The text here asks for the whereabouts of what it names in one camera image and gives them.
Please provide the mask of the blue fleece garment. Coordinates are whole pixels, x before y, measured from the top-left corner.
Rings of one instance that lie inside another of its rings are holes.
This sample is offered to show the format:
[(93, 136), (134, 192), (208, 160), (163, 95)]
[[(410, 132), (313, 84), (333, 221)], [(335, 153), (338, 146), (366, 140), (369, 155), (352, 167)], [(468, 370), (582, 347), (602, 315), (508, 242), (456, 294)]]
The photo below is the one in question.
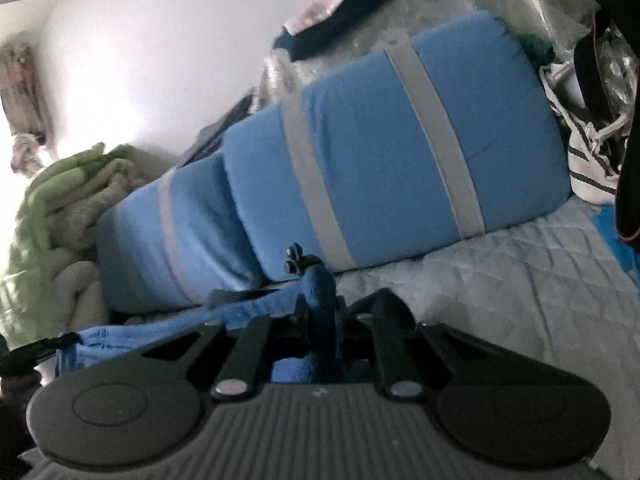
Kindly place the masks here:
[(58, 350), (54, 358), (55, 376), (78, 372), (157, 341), (176, 336), (196, 326), (216, 322), (229, 332), (244, 330), (251, 320), (270, 314), (292, 314), (299, 300), (311, 311), (328, 314), (341, 307), (344, 300), (337, 292), (333, 274), (324, 266), (313, 266), (292, 285), (280, 289), (260, 290), (255, 298), (223, 304), (209, 297), (206, 304), (163, 321), (130, 325), (94, 326), (78, 333), (79, 341)]

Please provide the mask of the grey quilted bedspread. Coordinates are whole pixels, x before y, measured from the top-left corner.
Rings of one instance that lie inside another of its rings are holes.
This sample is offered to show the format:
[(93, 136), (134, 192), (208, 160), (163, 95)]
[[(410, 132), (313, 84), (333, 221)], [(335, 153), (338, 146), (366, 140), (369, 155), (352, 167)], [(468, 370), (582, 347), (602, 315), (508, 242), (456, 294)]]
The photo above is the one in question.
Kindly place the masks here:
[(639, 475), (639, 291), (577, 197), (548, 216), (398, 262), (337, 275), (347, 302), (388, 288), (419, 321), (437, 320), (568, 370), (608, 398), (594, 460)]

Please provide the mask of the small blue striped pillow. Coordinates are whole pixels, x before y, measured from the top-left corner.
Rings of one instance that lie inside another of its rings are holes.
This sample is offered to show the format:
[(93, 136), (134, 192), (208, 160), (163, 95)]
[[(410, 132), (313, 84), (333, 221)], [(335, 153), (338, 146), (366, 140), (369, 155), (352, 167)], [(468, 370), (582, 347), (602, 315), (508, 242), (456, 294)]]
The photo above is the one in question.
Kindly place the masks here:
[(215, 290), (244, 292), (266, 280), (219, 153), (113, 206), (96, 226), (96, 255), (105, 303), (120, 313), (189, 309)]

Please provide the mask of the patterned curtain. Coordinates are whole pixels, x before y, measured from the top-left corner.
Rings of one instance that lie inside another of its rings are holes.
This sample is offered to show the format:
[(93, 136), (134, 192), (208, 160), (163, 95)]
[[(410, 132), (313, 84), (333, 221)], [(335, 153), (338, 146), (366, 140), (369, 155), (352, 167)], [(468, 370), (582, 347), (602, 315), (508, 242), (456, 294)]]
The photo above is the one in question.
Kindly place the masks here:
[(53, 131), (36, 58), (26, 41), (1, 46), (1, 104), (13, 136), (11, 169), (30, 179), (44, 167), (40, 152), (49, 148)]

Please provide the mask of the green white blanket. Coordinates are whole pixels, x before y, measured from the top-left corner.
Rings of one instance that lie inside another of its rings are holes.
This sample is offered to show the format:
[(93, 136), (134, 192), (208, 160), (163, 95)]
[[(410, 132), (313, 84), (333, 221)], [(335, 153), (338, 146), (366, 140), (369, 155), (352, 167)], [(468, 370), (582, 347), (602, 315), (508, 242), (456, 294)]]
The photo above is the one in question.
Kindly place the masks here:
[(107, 321), (96, 228), (144, 184), (130, 146), (102, 143), (30, 179), (1, 274), (1, 335), (11, 349)]

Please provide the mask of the white navy striped bag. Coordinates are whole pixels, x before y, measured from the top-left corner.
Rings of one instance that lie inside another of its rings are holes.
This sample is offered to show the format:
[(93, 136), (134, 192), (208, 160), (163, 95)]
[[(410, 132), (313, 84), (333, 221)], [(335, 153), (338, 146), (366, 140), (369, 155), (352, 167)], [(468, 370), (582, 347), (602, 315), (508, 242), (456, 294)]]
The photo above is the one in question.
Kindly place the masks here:
[(574, 64), (551, 63), (538, 70), (552, 112), (568, 134), (566, 142), (570, 186), (575, 195), (595, 205), (615, 200), (632, 115), (601, 119), (588, 110)]

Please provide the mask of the large blue striped pillow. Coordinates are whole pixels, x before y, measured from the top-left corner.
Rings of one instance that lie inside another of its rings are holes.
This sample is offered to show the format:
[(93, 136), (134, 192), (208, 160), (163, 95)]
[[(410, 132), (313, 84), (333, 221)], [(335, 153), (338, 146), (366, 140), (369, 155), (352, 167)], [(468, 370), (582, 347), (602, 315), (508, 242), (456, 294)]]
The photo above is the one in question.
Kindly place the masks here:
[(275, 282), (293, 244), (336, 272), (378, 266), (538, 218), (570, 196), (544, 90), (488, 11), (267, 106), (227, 131), (222, 154)]

